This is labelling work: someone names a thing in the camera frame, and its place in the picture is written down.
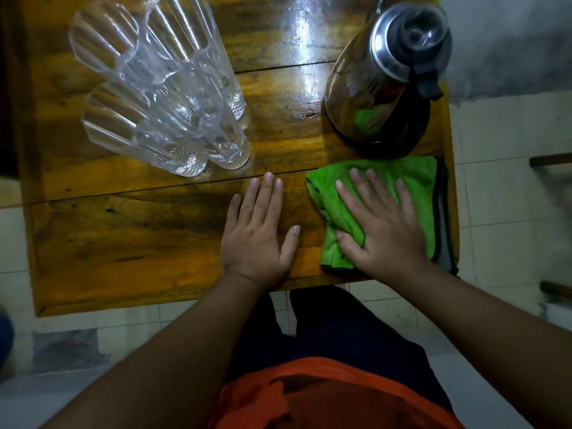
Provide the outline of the dark wooden furniture bar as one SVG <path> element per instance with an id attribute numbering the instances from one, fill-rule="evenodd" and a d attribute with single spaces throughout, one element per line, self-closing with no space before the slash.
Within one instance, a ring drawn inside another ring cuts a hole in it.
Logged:
<path id="1" fill-rule="evenodd" d="M 572 303 L 572 285 L 565 285 L 554 281 L 542 280 L 539 283 L 540 291 L 556 300 L 566 300 Z"/>
<path id="2" fill-rule="evenodd" d="M 537 156 L 529 158 L 530 167 L 543 167 L 543 166 L 554 166 L 554 165 L 564 165 L 572 164 L 572 152 L 569 153 L 559 153 L 550 154 L 544 156 Z"/>

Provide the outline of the person's left forearm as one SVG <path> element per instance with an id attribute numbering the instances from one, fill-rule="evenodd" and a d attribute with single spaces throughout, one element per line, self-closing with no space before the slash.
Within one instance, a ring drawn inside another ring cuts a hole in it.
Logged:
<path id="1" fill-rule="evenodd" d="M 223 274 L 206 295 L 40 429 L 205 428 L 266 285 Z"/>

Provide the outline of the stainless steel jug, black lid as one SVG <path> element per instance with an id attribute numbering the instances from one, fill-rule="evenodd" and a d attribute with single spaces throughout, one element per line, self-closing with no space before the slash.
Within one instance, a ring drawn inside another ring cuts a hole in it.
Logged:
<path id="1" fill-rule="evenodd" d="M 445 11 L 434 3 L 374 0 L 327 80 L 326 115 L 339 136 L 375 144 L 383 158 L 408 156 L 430 122 L 431 103 L 453 49 Z"/>

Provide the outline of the person's left hand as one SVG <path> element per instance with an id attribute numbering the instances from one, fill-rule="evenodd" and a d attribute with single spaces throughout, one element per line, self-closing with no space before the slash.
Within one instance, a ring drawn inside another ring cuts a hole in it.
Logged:
<path id="1" fill-rule="evenodd" d="M 276 285 L 286 273 L 279 265 L 280 244 L 278 227 L 282 213 L 284 183 L 274 175 L 273 197 L 265 222 L 254 226 L 254 204 L 262 179 L 250 180 L 241 196 L 238 224 L 230 236 L 221 240 L 219 283 L 248 283 L 265 291 Z"/>

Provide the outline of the person's right forearm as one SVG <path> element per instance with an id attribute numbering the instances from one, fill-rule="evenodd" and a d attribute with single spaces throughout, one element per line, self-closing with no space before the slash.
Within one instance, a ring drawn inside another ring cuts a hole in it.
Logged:
<path id="1" fill-rule="evenodd" d="M 572 332 L 430 262 L 382 281 L 420 310 L 536 429 L 572 429 Z"/>

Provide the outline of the clear faceted drinking glass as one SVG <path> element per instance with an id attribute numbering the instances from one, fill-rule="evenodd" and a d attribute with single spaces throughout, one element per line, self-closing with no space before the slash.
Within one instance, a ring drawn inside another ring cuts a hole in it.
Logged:
<path id="1" fill-rule="evenodd" d="M 147 96 L 126 82 L 92 89 L 81 121 L 92 143 L 173 174 L 195 177 L 208 163 L 180 133 L 152 117 Z"/>
<path id="2" fill-rule="evenodd" d="M 76 59 L 105 82 L 126 82 L 150 101 L 150 114 L 181 134 L 209 162 L 235 170 L 249 159 L 250 146 L 239 120 L 213 77 L 191 67 L 170 71 L 144 40 L 142 12 L 97 0 L 75 13 L 69 43 Z"/>
<path id="3" fill-rule="evenodd" d="M 241 119 L 246 102 L 207 0 L 146 0 L 142 26 L 145 42 L 170 71 L 204 70 Z"/>

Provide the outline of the person's right hand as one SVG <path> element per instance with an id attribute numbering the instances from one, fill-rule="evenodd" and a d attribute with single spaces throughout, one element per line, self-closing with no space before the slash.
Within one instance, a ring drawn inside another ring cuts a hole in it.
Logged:
<path id="1" fill-rule="evenodd" d="M 376 176 L 376 193 L 381 202 L 379 220 L 357 220 L 349 209 L 352 200 L 358 200 L 342 181 L 335 182 L 335 188 L 346 208 L 360 226 L 364 242 L 360 245 L 366 252 L 361 272 L 385 285 L 396 287 L 431 274 L 434 265 L 426 253 L 425 235 L 419 225 L 414 206 L 414 220 L 402 215 L 399 198 L 396 200 L 386 183 Z"/>

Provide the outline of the dark blue trousers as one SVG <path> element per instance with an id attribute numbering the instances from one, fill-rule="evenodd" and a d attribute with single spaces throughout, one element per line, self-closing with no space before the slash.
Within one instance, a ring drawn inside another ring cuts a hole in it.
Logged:
<path id="1" fill-rule="evenodd" d="M 255 304 L 234 349 L 224 383 L 303 358 L 327 358 L 396 381 L 441 408 L 453 407 L 425 350 L 337 286 L 290 292 L 296 336 L 281 331 L 269 293 Z"/>

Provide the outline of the orange shirt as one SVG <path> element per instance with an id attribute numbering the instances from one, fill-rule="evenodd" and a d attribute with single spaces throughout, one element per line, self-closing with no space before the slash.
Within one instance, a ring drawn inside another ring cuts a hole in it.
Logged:
<path id="1" fill-rule="evenodd" d="M 453 411 L 387 377 L 309 357 L 225 384 L 208 429 L 465 429 Z"/>

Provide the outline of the blue object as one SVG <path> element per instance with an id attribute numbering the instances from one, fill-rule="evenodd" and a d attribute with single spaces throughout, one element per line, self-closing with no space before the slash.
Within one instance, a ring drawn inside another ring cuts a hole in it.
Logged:
<path id="1" fill-rule="evenodd" d="M 0 311 L 0 371 L 8 361 L 14 338 L 15 331 L 9 315 Z"/>

